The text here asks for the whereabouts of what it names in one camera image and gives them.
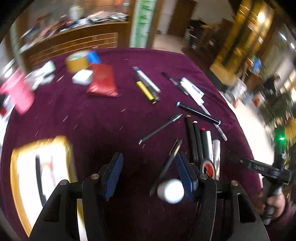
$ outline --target ceiling light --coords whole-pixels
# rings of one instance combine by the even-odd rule
[[[260,23],[263,23],[265,20],[265,14],[263,12],[260,12],[257,16],[257,19]]]
[[[285,35],[283,35],[283,34],[281,34],[281,33],[279,33],[279,34],[280,34],[280,36],[281,36],[284,40],[287,41],[287,38],[285,37]]]

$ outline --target door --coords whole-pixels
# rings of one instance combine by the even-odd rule
[[[194,0],[177,0],[175,11],[168,28],[168,34],[184,37],[195,4],[196,1]]]

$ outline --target blue foam pad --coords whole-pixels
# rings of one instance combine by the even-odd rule
[[[177,170],[184,188],[185,195],[193,201],[194,192],[198,187],[198,178],[196,177],[196,174],[194,173],[187,157],[183,152],[177,153],[175,163],[177,165]]]
[[[108,201],[109,198],[113,196],[122,167],[123,155],[116,152],[101,179],[101,187],[104,190],[103,198],[105,201]]]

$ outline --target red packet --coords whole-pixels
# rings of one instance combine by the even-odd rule
[[[106,64],[91,64],[91,67],[94,72],[93,80],[87,89],[87,93],[111,97],[118,96],[112,66]]]

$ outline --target purple tablecloth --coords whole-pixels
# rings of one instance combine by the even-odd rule
[[[177,138],[183,139],[181,151],[189,153],[184,119],[166,127],[145,142],[145,146],[138,145],[142,137],[174,114],[185,114],[176,107],[176,102],[199,109],[190,97],[179,92],[160,74],[162,71],[167,71],[175,79],[187,77],[195,83],[205,93],[205,107],[221,120],[221,128],[228,137],[226,142],[212,124],[193,118],[198,120],[200,127],[211,130],[213,139],[221,141],[221,179],[238,180],[251,197],[258,193],[258,174],[249,172],[240,163],[225,160],[228,151],[253,158],[235,115],[206,75],[189,58],[157,50],[100,50],[98,55],[102,62],[113,66],[120,96],[112,98],[89,96],[86,86],[73,84],[73,75],[67,72],[64,64],[68,55],[53,59],[57,67],[56,77],[51,84],[37,89],[36,100],[30,110],[22,116],[15,110],[12,112],[4,139],[2,198],[9,222],[23,239],[26,235],[10,189],[10,156],[14,148],[57,135],[65,135],[73,144],[80,181],[98,172],[116,151],[123,153],[120,179],[114,196],[105,204],[106,222],[112,227],[111,240],[187,239],[195,221],[196,204],[184,198],[171,205],[157,196],[149,197],[149,189]],[[161,89],[159,103],[150,104],[137,87],[132,66],[139,66]],[[173,164],[167,178],[174,177],[177,178],[178,173]]]

